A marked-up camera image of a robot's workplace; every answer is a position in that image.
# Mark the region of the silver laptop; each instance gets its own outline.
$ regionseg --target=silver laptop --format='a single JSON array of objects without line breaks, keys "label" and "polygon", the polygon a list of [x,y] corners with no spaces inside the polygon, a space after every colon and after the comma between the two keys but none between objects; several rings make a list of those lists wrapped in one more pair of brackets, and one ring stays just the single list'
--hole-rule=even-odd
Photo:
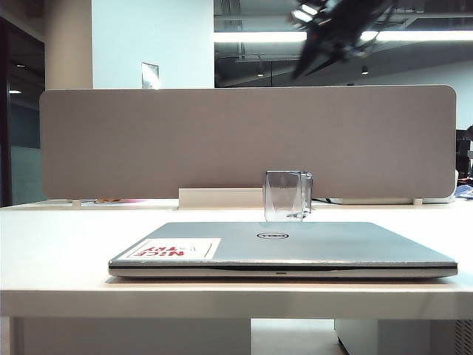
[{"label": "silver laptop", "polygon": [[109,261],[122,277],[426,278],[457,263],[372,223],[168,223]]}]

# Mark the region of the sticker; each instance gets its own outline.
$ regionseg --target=sticker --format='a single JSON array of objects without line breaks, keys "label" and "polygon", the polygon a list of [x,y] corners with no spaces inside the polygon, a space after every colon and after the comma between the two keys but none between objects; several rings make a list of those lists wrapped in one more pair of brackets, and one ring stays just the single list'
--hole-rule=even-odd
[{"label": "sticker", "polygon": [[211,260],[220,238],[145,239],[119,260]]}]

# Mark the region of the ceiling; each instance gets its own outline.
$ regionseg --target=ceiling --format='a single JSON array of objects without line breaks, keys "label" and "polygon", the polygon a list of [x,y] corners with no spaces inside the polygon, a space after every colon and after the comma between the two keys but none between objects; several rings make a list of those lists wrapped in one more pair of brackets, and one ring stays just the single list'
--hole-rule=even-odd
[{"label": "ceiling", "polygon": [[[214,0],[214,29],[217,32],[294,31],[287,15],[298,4],[297,0]],[[4,9],[7,8],[35,24],[44,22],[43,0],[4,0]],[[473,30],[473,0],[398,0],[391,22],[396,29]],[[11,33],[10,45],[11,89],[23,92],[11,95],[11,99],[37,108],[44,90],[44,45],[18,33]],[[302,43],[215,44],[215,84],[217,87],[340,84],[359,78],[364,64],[369,64],[372,75],[384,75],[473,58],[471,42],[376,44],[367,59],[354,58],[347,64],[335,64],[294,82],[290,73],[301,47]],[[18,68],[18,63],[26,67]],[[261,70],[262,78],[256,76]]]},{"label": "ceiling", "polygon": [[[215,0],[215,31],[294,31],[287,15],[298,4],[292,0]],[[390,26],[396,30],[473,30],[473,0],[399,0]],[[292,81],[290,72],[301,48],[302,43],[215,44],[216,86],[340,84],[359,77],[361,66],[366,63],[370,64],[371,75],[384,75],[407,67],[417,69],[473,58],[471,42],[391,42],[373,46],[368,59],[353,59],[348,64],[328,67],[310,78]],[[265,76],[260,78],[256,74],[262,67]]]}]

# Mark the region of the white desk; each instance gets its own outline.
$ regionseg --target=white desk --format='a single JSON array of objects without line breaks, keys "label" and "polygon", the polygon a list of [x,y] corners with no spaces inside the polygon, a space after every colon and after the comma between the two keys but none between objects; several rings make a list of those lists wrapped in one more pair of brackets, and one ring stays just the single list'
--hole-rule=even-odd
[{"label": "white desk", "polygon": [[[459,262],[460,273],[455,277],[402,283],[131,283],[108,275],[111,257],[164,223],[261,221],[262,210],[177,211],[176,200],[74,209],[67,203],[50,201],[2,209],[0,218],[1,315],[15,324],[27,320],[33,327],[39,319],[61,318],[80,319],[88,327],[86,319],[158,319],[166,321],[168,329],[175,324],[174,331],[182,331],[179,327],[183,320],[193,329],[200,325],[245,329],[252,318],[473,318],[473,202],[459,200],[443,206],[316,205],[307,221],[374,222]],[[245,348],[250,342],[249,332],[239,339]]]}]

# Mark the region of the gray fabric panel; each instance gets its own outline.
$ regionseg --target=gray fabric panel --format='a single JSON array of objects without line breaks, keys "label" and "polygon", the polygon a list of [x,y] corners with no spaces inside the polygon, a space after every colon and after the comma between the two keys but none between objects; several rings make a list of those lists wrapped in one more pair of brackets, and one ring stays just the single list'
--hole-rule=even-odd
[{"label": "gray fabric panel", "polygon": [[317,197],[445,197],[455,115],[448,86],[49,91],[43,187],[49,198],[165,198],[305,169]]}]

